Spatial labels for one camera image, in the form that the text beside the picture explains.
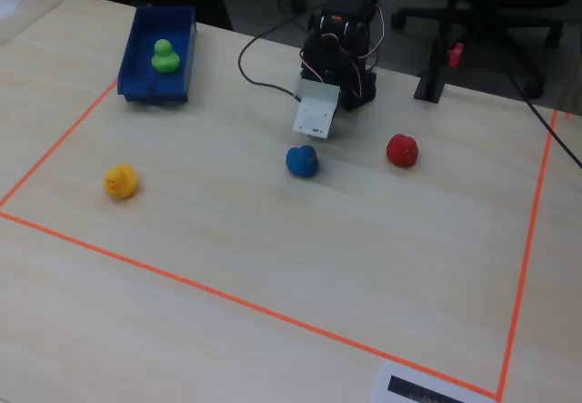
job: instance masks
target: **orange tape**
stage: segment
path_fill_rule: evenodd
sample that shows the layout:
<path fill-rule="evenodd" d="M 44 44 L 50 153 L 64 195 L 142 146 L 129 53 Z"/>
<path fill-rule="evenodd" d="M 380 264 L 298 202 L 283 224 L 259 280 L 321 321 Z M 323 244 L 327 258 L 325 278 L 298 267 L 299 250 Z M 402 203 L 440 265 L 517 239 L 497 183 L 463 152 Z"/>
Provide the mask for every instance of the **orange tape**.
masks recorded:
<path fill-rule="evenodd" d="M 434 369 L 423 367 L 423 366 L 418 365 L 418 364 L 411 362 L 409 360 L 399 358 L 399 357 L 394 356 L 394 355 L 390 355 L 384 351 L 366 346 L 364 344 L 360 344 L 359 342 L 355 342 L 352 339 L 340 337 L 339 335 L 336 335 L 335 333 L 328 332 L 327 330 L 324 330 L 324 329 L 319 328 L 319 327 L 311 326 L 310 324 L 304 323 L 303 321 L 299 321 L 298 319 L 288 317 L 286 315 L 275 312 L 274 310 L 267 309 L 266 307 L 256 305 L 255 303 L 251 303 L 250 301 L 247 301 L 247 300 L 244 300 L 242 298 L 235 297 L 235 296 L 232 296 L 232 295 L 227 294 L 225 292 L 219 291 L 218 289 L 214 289 L 213 287 L 208 287 L 208 286 L 203 285 L 201 283 L 195 282 L 194 280 L 190 280 L 188 278 L 179 276 L 177 274 L 170 273 L 168 271 L 165 271 L 165 270 L 157 268 L 157 267 L 152 267 L 151 265 L 144 264 L 143 262 L 139 262 L 138 260 L 134 260 L 134 259 L 131 259 L 129 257 L 125 257 L 125 256 L 119 255 L 117 253 L 114 253 L 112 251 L 105 250 L 104 248 L 93 246 L 93 245 L 88 244 L 88 243 L 81 241 L 79 239 L 69 237 L 69 236 L 64 235 L 62 233 L 51 230 L 50 228 L 39 226 L 38 224 L 32 223 L 30 221 L 26 221 L 26 220 L 19 218 L 19 217 L 14 217 L 12 215 L 8 215 L 4 212 L 0 212 L 0 217 L 8 219 L 10 221 L 14 221 L 14 222 L 21 224 L 23 226 L 31 227 L 35 230 L 40 231 L 40 232 L 47 233 L 48 235 L 51 235 L 53 237 L 58 237 L 60 239 L 63 239 L 64 241 L 70 242 L 71 244 L 76 244 L 80 247 L 95 251 L 95 252 L 100 253 L 102 255 L 112 257 L 113 259 L 117 259 L 117 260 L 125 262 L 129 265 L 132 265 L 134 267 L 144 269 L 145 271 L 150 271 L 152 273 L 156 273 L 159 276 L 171 278 L 172 280 L 175 280 L 176 282 L 184 283 L 185 285 L 189 285 L 190 287 L 195 287 L 196 289 L 200 289 L 202 291 L 205 291 L 208 294 L 212 294 L 214 296 L 221 297 L 225 300 L 232 301 L 233 303 L 237 303 L 240 306 L 248 307 L 248 308 L 253 309 L 253 310 L 260 312 L 262 314 L 269 315 L 270 317 L 280 319 L 281 321 L 285 321 L 286 323 L 292 324 L 292 325 L 297 326 L 297 327 L 301 327 L 305 330 L 309 330 L 310 332 L 317 333 L 318 335 L 321 335 L 322 337 L 333 339 L 333 340 L 340 342 L 342 344 L 346 344 L 347 346 L 351 346 L 353 348 L 358 348 L 358 349 L 363 350 L 367 353 L 370 353 L 372 355 L 376 355 L 376 356 L 384 358 L 384 359 L 392 360 L 394 362 L 397 362 L 398 364 L 405 365 L 407 367 L 416 369 L 418 371 L 426 373 L 426 374 L 433 376 L 435 378 L 440 378 L 440 379 L 445 380 L 447 382 L 458 385 L 461 388 L 465 388 L 465 389 L 468 389 L 470 391 L 476 392 L 477 394 L 481 394 L 482 396 L 489 397 L 489 398 L 496 397 L 496 395 L 493 392 L 486 391 L 482 388 L 476 387 L 475 385 L 467 383 L 467 382 L 460 380 L 458 378 L 453 378 L 447 374 L 439 373 L 438 371 L 435 371 Z"/>
<path fill-rule="evenodd" d="M 552 114 L 550 127 L 554 130 L 557 120 L 557 110 Z M 544 176 L 546 175 L 547 159 L 549 157 L 549 150 L 552 147 L 552 136 L 547 133 L 546 147 L 544 148 L 544 155 L 542 156 L 542 163 L 539 166 L 539 175 L 537 176 L 536 194 L 534 196 L 534 203 L 531 208 L 531 215 L 529 217 L 529 227 L 527 228 L 526 246 L 524 248 L 524 258 L 521 261 L 521 272 L 519 273 L 519 282 L 517 283 L 516 302 L 513 306 L 513 315 L 511 317 L 511 326 L 509 327 L 509 335 L 507 337 L 506 353 L 503 357 L 503 366 L 501 367 L 501 376 L 499 377 L 499 385 L 497 387 L 496 401 L 501 403 L 503 399 L 503 391 L 506 387 L 507 372 L 509 370 L 509 360 L 511 359 L 511 352 L 513 350 L 514 342 L 516 340 L 517 321 L 519 320 L 519 309 L 521 308 L 521 300 L 524 296 L 524 287 L 526 286 L 527 267 L 529 266 L 529 255 L 531 252 L 531 245 L 534 240 L 534 233 L 536 231 L 537 209 L 539 208 L 539 200 L 542 197 L 542 188 L 544 186 Z"/>
<path fill-rule="evenodd" d="M 107 96 L 107 94 L 109 94 L 109 91 L 111 91 L 111 89 L 113 89 L 115 85 L 117 85 L 117 80 L 115 82 L 113 82 L 111 85 L 109 85 L 109 87 L 105 90 L 105 92 L 103 94 L 101 94 L 93 102 L 93 104 L 73 123 L 72 126 L 69 127 L 69 129 L 61 137 L 58 138 L 58 140 L 55 142 L 55 144 L 50 147 L 50 149 L 38 160 L 38 162 L 36 162 L 33 165 L 33 167 L 30 168 L 28 170 L 28 172 L 20 180 L 18 180 L 18 183 L 16 183 L 16 185 L 12 189 L 10 189 L 8 194 L 6 194 L 5 197 L 2 200 L 0 200 L 0 207 L 2 207 L 6 203 L 6 201 L 8 201 L 16 193 L 16 191 L 18 189 L 20 189 L 20 187 L 22 187 L 22 185 L 25 183 L 25 181 L 28 180 L 30 178 L 30 176 L 32 174 L 34 174 L 35 171 L 47 160 L 47 158 L 49 156 L 51 156 L 53 154 L 53 152 L 61 144 L 63 144 L 65 139 L 67 139 L 71 135 L 71 133 L 73 133 L 73 130 L 75 130 L 77 128 L 77 126 L 79 124 L 81 124 L 81 122 L 85 118 L 87 118 L 87 116 L 93 111 L 93 109 L 95 109 L 97 107 L 97 105 L 99 103 L 101 103 L 101 101 Z"/>

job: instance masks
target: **red rubber duck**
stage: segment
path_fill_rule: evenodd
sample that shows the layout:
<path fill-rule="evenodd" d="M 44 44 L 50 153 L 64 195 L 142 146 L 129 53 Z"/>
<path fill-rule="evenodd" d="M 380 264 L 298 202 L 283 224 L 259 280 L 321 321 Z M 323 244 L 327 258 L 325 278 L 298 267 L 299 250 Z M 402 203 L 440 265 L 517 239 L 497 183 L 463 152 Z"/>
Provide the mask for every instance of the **red rubber duck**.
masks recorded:
<path fill-rule="evenodd" d="M 416 141 L 410 136 L 394 135 L 386 147 L 386 156 L 394 165 L 408 168 L 418 159 Z"/>

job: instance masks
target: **cable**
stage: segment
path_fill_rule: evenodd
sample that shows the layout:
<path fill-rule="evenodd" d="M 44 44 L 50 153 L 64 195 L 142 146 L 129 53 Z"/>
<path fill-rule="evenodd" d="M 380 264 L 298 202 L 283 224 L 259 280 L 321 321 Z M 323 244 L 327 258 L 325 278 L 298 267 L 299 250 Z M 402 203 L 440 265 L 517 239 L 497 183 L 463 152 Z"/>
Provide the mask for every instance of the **cable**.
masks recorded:
<path fill-rule="evenodd" d="M 482 27 L 482 25 L 484 25 L 483 20 L 481 19 L 480 16 L 478 17 L 478 21 L 480 24 L 480 28 L 482 30 L 484 30 Z M 567 145 L 564 144 L 564 142 L 556 134 L 554 129 L 547 123 L 547 121 L 544 119 L 544 117 L 539 112 L 537 112 L 537 109 L 534 107 L 534 105 L 531 103 L 531 101 L 529 101 L 529 98 L 527 98 L 526 93 L 521 89 L 516 78 L 513 77 L 513 74 L 511 74 L 511 71 L 509 71 L 509 68 L 507 67 L 507 65 L 506 65 L 505 61 L 503 60 L 503 57 L 502 57 L 502 55 L 497 47 L 497 43 L 495 41 L 492 41 L 492 42 L 493 42 L 493 48 L 494 48 L 496 55 L 497 55 L 497 61 L 499 62 L 501 69 L 503 70 L 504 73 L 506 73 L 507 78 L 509 78 L 509 81 L 514 86 L 514 88 L 517 90 L 517 93 L 519 94 L 519 96 L 521 96 L 521 99 L 524 101 L 524 103 L 527 104 L 527 106 L 531 109 L 531 111 L 534 113 L 534 115 L 537 117 L 537 119 L 539 119 L 539 121 L 542 123 L 542 125 L 546 128 L 547 132 L 552 137 L 554 137 L 556 142 L 558 142 L 559 145 L 564 149 L 564 151 L 566 151 L 567 155 L 570 156 L 574 162 L 576 162 L 576 165 L 578 165 L 580 168 L 582 168 L 582 162 L 580 162 L 580 160 L 576 157 L 576 155 L 574 153 L 572 153 L 572 150 L 570 150 L 567 147 Z"/>
<path fill-rule="evenodd" d="M 358 56 L 358 58 L 360 58 L 360 59 L 363 59 L 365 57 L 368 57 L 369 55 L 371 55 L 372 53 L 374 53 L 378 49 L 378 47 L 382 44 L 382 41 L 384 41 L 384 30 L 385 30 L 385 27 L 384 27 L 384 17 L 382 16 L 382 9 L 380 8 L 380 6 L 377 5 L 376 7 L 378 9 L 378 13 L 380 14 L 380 20 L 382 21 L 382 36 L 380 37 L 380 40 L 378 41 L 377 45 L 374 48 L 372 48 L 372 50 L 368 54 L 366 54 L 366 55 L 359 55 Z"/>
<path fill-rule="evenodd" d="M 376 49 L 376 60 L 374 61 L 374 63 L 367 69 L 367 72 L 372 71 L 374 68 L 376 68 L 376 66 L 378 65 L 378 62 L 380 61 L 380 50 L 377 48 Z"/>
<path fill-rule="evenodd" d="M 372 53 L 377 51 L 378 48 L 380 47 L 380 45 L 382 44 L 382 41 L 384 40 L 384 29 L 385 29 L 384 28 L 384 17 L 382 16 L 382 9 L 380 8 L 380 6 L 377 5 L 376 7 L 377 7 L 378 12 L 380 14 L 380 19 L 382 20 L 382 36 L 380 37 L 380 40 L 378 41 L 378 43 L 376 45 L 374 45 L 374 48 L 372 48 L 372 50 L 370 50 L 365 55 L 354 55 L 355 59 L 365 59 L 366 57 L 368 57 L 369 55 L 371 55 Z M 341 46 L 341 41 L 339 40 L 339 37 L 337 37 L 337 35 L 335 35 L 333 33 L 323 33 L 320 37 L 333 37 L 337 41 L 337 46 L 339 46 L 340 50 L 342 50 L 347 55 L 352 55 L 343 46 Z"/>
<path fill-rule="evenodd" d="M 572 151 L 567 147 L 566 144 L 564 144 L 564 142 L 562 141 L 562 139 L 560 139 L 560 137 L 556 134 L 556 132 L 552 129 L 552 127 L 547 123 L 547 121 L 544 119 L 544 117 L 539 112 L 537 112 L 537 110 L 534 107 L 534 105 L 532 105 L 531 101 L 529 101 L 529 98 L 527 98 L 526 93 L 521 90 L 521 87 L 517 83 L 516 78 L 513 77 L 513 75 L 511 74 L 511 72 L 507 69 L 507 67 L 506 67 L 505 63 L 503 62 L 503 60 L 501 59 L 501 57 L 499 55 L 497 57 L 499 57 L 499 61 L 501 62 L 501 66 L 503 67 L 503 71 L 506 73 L 507 77 L 509 78 L 509 81 L 515 87 L 515 89 L 517 90 L 517 92 L 519 93 L 519 96 L 521 96 L 521 99 L 524 100 L 524 102 L 529 106 L 529 108 L 531 109 L 531 111 L 537 116 L 537 119 L 539 119 L 541 121 L 541 123 L 544 125 L 544 127 L 547 129 L 547 131 L 549 132 L 549 134 L 552 137 L 554 137 L 554 139 L 556 139 L 556 142 L 558 142 L 560 144 L 560 146 L 562 148 L 564 148 L 564 151 L 566 151 L 566 153 L 570 157 L 572 157 L 572 160 L 574 162 L 576 162 L 576 164 L 580 168 L 582 168 L 582 162 L 580 162 L 580 160 L 576 157 L 576 155 L 574 153 L 572 153 Z"/>
<path fill-rule="evenodd" d="M 350 60 L 350 62 L 352 63 L 352 65 L 354 66 L 354 69 L 356 70 L 356 74 L 357 74 L 357 83 L 360 86 L 360 90 L 359 90 L 359 94 L 356 94 L 356 91 L 354 91 L 354 88 L 352 87 L 352 92 L 354 93 L 354 95 L 360 99 L 362 98 L 362 77 L 360 76 L 360 70 L 357 69 L 357 65 L 356 62 L 354 62 L 353 59 Z"/>
<path fill-rule="evenodd" d="M 303 57 L 303 50 L 299 51 L 299 57 L 301 58 L 301 61 L 303 62 L 303 64 L 313 73 L 316 75 L 316 77 L 319 79 L 319 81 L 321 83 L 325 83 L 324 82 L 324 78 L 322 76 L 319 75 L 319 73 L 313 69 L 313 67 L 305 60 L 305 58 Z"/>
<path fill-rule="evenodd" d="M 323 3 L 321 3 L 319 5 L 314 5 L 313 7 L 310 7 L 309 9 L 307 9 L 306 11 L 312 12 L 312 11 L 318 9 L 319 7 L 321 7 L 322 5 L 324 5 L 325 3 L 327 3 L 327 1 L 328 0 L 324 1 Z M 292 16 L 290 18 L 287 18 L 281 24 L 277 24 L 274 27 L 271 27 L 268 30 L 266 30 L 265 32 L 261 33 L 260 35 L 255 36 L 253 39 L 251 39 L 248 42 L 248 44 L 245 45 L 245 47 L 241 50 L 240 54 L 238 55 L 238 70 L 240 71 L 240 74 L 245 78 L 245 80 L 248 83 L 250 83 L 252 85 L 256 85 L 256 86 L 270 87 L 272 89 L 276 89 L 277 91 L 285 92 L 287 95 L 292 96 L 295 100 L 297 100 L 299 102 L 301 102 L 301 98 L 299 96 L 297 96 L 296 94 L 294 94 L 293 92 L 289 91 L 288 89 L 285 89 L 284 87 L 277 86 L 277 85 L 271 85 L 270 83 L 257 82 L 255 80 L 253 80 L 252 78 L 250 78 L 249 76 L 247 76 L 245 73 L 245 70 L 243 69 L 243 66 L 241 65 L 241 61 L 243 60 L 243 54 L 245 53 L 245 51 L 248 49 L 249 46 L 254 44 L 257 40 L 261 39 L 262 37 L 270 35 L 271 33 L 275 32 L 277 29 L 284 27 L 285 25 L 287 25 L 289 23 L 292 23 L 300 16 L 303 16 L 303 14 L 295 15 L 295 16 Z"/>

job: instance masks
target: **blue plastic tray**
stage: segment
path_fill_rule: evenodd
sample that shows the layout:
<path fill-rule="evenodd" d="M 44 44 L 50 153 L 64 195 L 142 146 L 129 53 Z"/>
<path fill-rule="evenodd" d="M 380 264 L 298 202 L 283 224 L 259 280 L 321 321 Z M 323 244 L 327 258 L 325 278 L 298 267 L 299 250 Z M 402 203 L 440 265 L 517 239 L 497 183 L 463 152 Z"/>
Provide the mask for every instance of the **blue plastic tray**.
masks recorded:
<path fill-rule="evenodd" d="M 167 39 L 180 56 L 171 74 L 152 66 L 154 44 Z M 127 101 L 160 103 L 188 100 L 196 40 L 194 7 L 138 7 L 117 78 L 117 93 Z"/>

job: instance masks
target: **gray carpet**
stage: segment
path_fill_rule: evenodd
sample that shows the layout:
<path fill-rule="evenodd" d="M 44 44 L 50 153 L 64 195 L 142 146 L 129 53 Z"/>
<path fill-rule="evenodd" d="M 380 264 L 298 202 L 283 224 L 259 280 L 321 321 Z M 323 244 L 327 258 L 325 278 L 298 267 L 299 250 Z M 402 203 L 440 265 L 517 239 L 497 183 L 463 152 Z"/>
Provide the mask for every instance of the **gray carpet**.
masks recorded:
<path fill-rule="evenodd" d="M 283 0 L 288 9 L 288 0 Z M 307 5 L 316 5 L 323 0 L 307 0 Z M 379 66 L 398 72 L 417 75 L 426 68 L 430 45 L 436 32 L 437 23 L 433 21 L 409 19 L 406 28 L 394 32 L 389 25 L 390 15 L 399 7 L 444 7 L 446 0 L 382 0 L 382 9 L 386 21 L 386 37 L 380 49 Z M 235 30 L 248 35 L 257 35 L 267 28 L 280 23 L 284 17 L 276 8 L 276 0 L 226 0 L 228 11 L 232 17 Z M 579 12 L 566 9 L 575 18 Z M 456 29 L 459 35 L 462 29 Z M 575 90 L 580 56 L 580 27 L 576 24 L 566 24 L 564 35 L 558 50 L 545 50 L 543 47 L 546 35 L 545 29 L 517 29 L 514 37 L 539 63 L 547 75 L 547 84 L 543 97 L 536 100 L 541 106 L 552 108 L 569 107 L 568 92 Z M 373 25 L 373 37 L 380 37 L 379 19 Z M 293 25 L 288 25 L 268 37 L 281 44 L 301 46 L 305 41 L 305 33 Z M 525 71 L 507 58 L 517 78 L 523 83 L 528 79 Z M 443 71 L 447 83 L 463 86 L 478 91 L 519 99 L 515 88 L 507 77 L 497 67 L 496 54 L 487 44 L 472 43 L 463 55 L 461 66 L 457 70 Z M 580 113 L 579 110 L 567 110 Z"/>

